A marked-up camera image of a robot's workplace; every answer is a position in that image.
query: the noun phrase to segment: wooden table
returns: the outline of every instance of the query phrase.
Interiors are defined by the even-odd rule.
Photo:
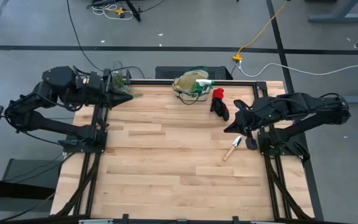
[[[266,83],[268,95],[285,93],[282,82]],[[227,122],[209,112],[211,95],[187,106],[170,85],[131,85],[132,92],[142,96],[109,112],[108,142],[100,160],[92,218],[121,218],[128,213],[135,219],[232,220],[238,216],[240,220],[273,220],[260,152],[248,150],[243,141],[226,162],[222,160],[238,136],[223,132],[234,121],[237,108],[233,100],[251,105],[253,90],[246,86],[214,88],[219,87],[224,89],[223,102],[230,111]],[[74,123],[89,124],[92,113],[93,108],[83,108]],[[83,157],[77,153],[64,163],[52,214],[76,190]],[[313,216],[301,161],[295,156],[281,158],[288,191]],[[282,197],[277,188],[276,192],[284,217]]]

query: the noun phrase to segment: metal stand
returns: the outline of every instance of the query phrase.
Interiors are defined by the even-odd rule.
[[[358,22],[358,14],[349,14],[357,3],[358,0],[350,0],[343,9],[334,14],[309,16],[309,22]]]
[[[55,189],[49,187],[14,184],[0,181],[0,197],[45,199],[54,192]]]

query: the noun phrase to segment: plug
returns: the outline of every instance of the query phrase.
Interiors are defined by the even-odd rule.
[[[236,54],[235,56],[233,56],[233,60],[234,61],[241,61],[242,57],[239,54]]]

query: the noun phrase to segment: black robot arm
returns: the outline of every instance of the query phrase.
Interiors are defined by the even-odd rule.
[[[287,142],[290,137],[322,124],[343,124],[351,116],[345,99],[335,93],[319,98],[313,98],[306,93],[292,93],[258,98],[252,106],[246,105],[241,100],[235,100],[234,104],[240,110],[236,113],[235,121],[224,132],[247,136],[246,143],[249,149],[258,148],[252,138],[252,131],[281,120],[303,119],[285,129],[271,129],[265,134],[268,135],[269,146],[277,147]]]
[[[109,70],[103,76],[91,72],[79,74],[74,67],[56,67],[42,74],[42,80],[28,95],[11,100],[5,110],[8,123],[24,133],[43,129],[74,136],[85,144],[99,144],[105,135],[96,125],[75,126],[44,118],[37,108],[61,106],[69,111],[78,111],[83,105],[95,105],[111,109],[132,99],[132,95],[118,90],[111,83]]]

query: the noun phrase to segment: wooden handle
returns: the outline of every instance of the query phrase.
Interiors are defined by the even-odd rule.
[[[234,151],[235,148],[236,148],[235,146],[232,146],[232,147],[228,150],[228,152],[226,153],[226,155],[223,157],[223,161],[226,161],[226,159],[229,158],[229,156],[232,154],[232,152]]]

